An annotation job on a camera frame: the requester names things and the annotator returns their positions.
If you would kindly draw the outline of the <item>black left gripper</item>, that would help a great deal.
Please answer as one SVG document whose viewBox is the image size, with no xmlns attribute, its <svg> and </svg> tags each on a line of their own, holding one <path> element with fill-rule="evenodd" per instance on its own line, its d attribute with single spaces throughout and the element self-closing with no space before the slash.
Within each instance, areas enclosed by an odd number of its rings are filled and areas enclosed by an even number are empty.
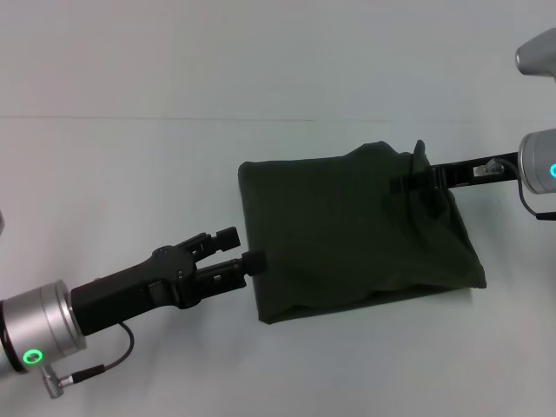
<svg viewBox="0 0 556 417">
<path fill-rule="evenodd" d="M 246 275 L 267 270 L 263 251 L 248 251 L 240 258 L 205 268 L 195 266 L 195 261 L 240 245 L 235 227 L 215 235 L 201 233 L 177 246 L 155 250 L 134 267 L 72 289 L 71 307 L 80 330 L 88 336 L 155 308 L 190 308 L 204 299 L 244 288 Z"/>
</svg>

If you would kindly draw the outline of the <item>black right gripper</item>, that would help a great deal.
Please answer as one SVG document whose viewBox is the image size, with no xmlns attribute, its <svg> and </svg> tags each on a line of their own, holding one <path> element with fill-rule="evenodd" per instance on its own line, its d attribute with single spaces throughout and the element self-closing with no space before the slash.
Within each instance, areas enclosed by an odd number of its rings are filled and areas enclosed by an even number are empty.
<svg viewBox="0 0 556 417">
<path fill-rule="evenodd" d="M 516 181 L 520 175 L 518 153 L 434 165 L 427 172 L 401 175 L 390 180 L 391 192 L 416 189 L 455 189 L 496 182 Z"/>
</svg>

